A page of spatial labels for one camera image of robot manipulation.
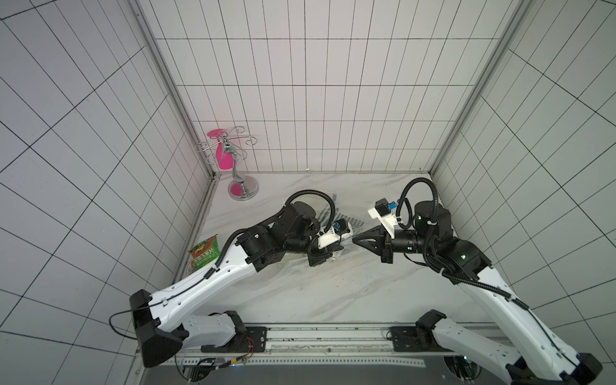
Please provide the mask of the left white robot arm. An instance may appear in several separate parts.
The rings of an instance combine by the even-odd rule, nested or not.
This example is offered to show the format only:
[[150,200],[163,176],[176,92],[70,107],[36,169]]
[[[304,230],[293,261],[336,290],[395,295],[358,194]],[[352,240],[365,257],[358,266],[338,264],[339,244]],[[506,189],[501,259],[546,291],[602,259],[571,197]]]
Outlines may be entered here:
[[271,218],[234,232],[220,257],[187,278],[153,294],[139,290],[129,299],[143,364],[156,367],[182,350],[215,352],[253,349],[253,338],[236,311],[200,316],[196,312],[216,294],[288,253],[304,254],[317,266],[352,235],[345,219],[322,226],[314,209],[301,201],[286,204]]

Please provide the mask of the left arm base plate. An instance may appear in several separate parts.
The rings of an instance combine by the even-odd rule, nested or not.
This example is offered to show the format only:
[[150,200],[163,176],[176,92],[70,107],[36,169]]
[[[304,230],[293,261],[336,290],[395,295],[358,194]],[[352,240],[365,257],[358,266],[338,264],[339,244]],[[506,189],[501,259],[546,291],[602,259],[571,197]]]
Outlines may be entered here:
[[263,353],[266,350],[267,327],[247,327],[241,330],[224,346],[202,346],[203,353]]

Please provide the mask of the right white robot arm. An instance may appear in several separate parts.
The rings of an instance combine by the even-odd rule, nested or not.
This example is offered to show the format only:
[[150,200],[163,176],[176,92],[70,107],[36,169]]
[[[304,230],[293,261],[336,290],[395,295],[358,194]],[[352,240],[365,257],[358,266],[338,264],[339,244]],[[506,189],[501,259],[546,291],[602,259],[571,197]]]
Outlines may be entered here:
[[415,253],[423,264],[478,303],[512,343],[511,347],[462,327],[431,310],[415,322],[418,343],[461,354],[509,384],[590,384],[603,371],[590,353],[576,351],[559,338],[520,300],[491,261],[473,243],[453,233],[449,211],[421,201],[409,228],[381,199],[368,210],[380,225],[353,238],[354,244],[391,264],[397,253]]

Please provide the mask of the green striped Doraemon towel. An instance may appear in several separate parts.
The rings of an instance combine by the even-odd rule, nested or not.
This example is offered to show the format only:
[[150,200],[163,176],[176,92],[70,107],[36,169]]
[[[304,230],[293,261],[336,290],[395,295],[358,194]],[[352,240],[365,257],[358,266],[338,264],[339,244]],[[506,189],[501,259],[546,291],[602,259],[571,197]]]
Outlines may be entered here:
[[365,222],[359,218],[355,218],[350,215],[342,213],[339,209],[336,210],[335,221],[345,220],[348,227],[352,229],[354,234],[362,233],[364,230]]

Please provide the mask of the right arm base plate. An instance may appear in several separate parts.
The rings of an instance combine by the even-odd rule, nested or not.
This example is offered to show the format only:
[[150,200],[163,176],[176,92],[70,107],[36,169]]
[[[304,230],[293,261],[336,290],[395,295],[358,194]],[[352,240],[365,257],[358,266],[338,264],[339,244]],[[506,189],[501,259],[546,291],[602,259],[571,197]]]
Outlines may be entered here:
[[430,330],[423,327],[390,327],[386,338],[392,342],[394,352],[449,352],[437,343]]

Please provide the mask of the clear plastic vacuum bag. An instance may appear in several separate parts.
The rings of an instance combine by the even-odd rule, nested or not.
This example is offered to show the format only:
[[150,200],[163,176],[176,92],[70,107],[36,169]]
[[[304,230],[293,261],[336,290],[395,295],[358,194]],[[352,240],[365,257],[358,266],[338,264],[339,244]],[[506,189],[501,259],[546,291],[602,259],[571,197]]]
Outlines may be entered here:
[[[307,203],[300,202],[299,206],[295,205],[295,201],[302,196],[316,196],[325,200],[330,211],[324,226]],[[290,253],[304,253],[307,256],[308,251],[321,250],[330,245],[342,245],[342,242],[354,236],[345,220],[335,221],[335,202],[324,192],[315,189],[300,190],[286,200],[283,208],[295,209],[298,212],[290,229],[284,233],[286,240],[283,242],[283,248]]]

